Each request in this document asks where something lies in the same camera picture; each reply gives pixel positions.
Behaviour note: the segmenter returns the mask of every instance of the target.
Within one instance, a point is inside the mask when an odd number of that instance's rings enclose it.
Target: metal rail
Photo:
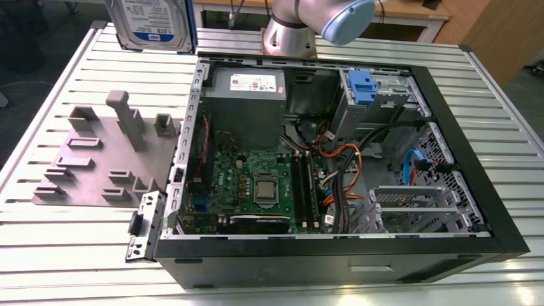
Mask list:
[[[198,42],[206,51],[259,53],[253,32],[201,29]],[[0,173],[0,301],[385,306],[411,300],[419,305],[530,305],[544,299],[542,147],[473,55],[449,45],[357,40],[333,47],[319,39],[317,53],[319,58],[429,68],[530,253],[421,286],[186,291],[159,265],[126,265],[133,209],[37,207],[29,201],[71,128],[63,117],[73,106],[91,105],[97,115],[113,115],[103,99],[119,89],[130,93],[129,104],[142,117],[165,112],[183,117],[195,57],[122,51],[109,25],[86,34]]]

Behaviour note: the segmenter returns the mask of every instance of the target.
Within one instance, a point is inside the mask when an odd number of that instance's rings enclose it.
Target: hard drive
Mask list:
[[[194,53],[191,0],[105,0],[105,5],[122,49]]]

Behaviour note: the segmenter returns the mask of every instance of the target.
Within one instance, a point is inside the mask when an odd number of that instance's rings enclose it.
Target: gray 3d printed holder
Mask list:
[[[142,119],[126,102],[125,91],[109,91],[117,118],[73,108],[73,129],[33,192],[34,204],[137,207],[143,193],[163,190],[179,121],[167,114]]]

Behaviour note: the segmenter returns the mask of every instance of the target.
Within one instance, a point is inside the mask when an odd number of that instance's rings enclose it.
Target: blue hard drive label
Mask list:
[[[121,0],[127,26],[141,40],[173,39],[170,9],[163,0]]]

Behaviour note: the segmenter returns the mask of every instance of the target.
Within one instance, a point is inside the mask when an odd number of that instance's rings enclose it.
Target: ram slot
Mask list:
[[[290,159],[290,182],[294,195],[294,221],[297,226],[306,224],[306,193],[303,192],[303,172],[306,170],[301,166],[301,156],[293,156]]]
[[[299,168],[301,168],[301,185],[302,185],[302,194],[303,194],[303,210],[305,210],[305,221],[307,226],[313,226],[313,197],[311,197],[311,184],[313,177],[310,175],[311,169],[310,164],[307,163],[307,158],[305,156],[299,157]]]
[[[313,173],[313,160],[311,160],[311,155],[307,155],[307,173],[309,173],[309,179],[307,179],[307,185],[310,188],[310,220],[311,226],[318,227],[318,203],[317,203],[317,191],[315,191],[315,182],[313,178],[315,177],[315,174]]]

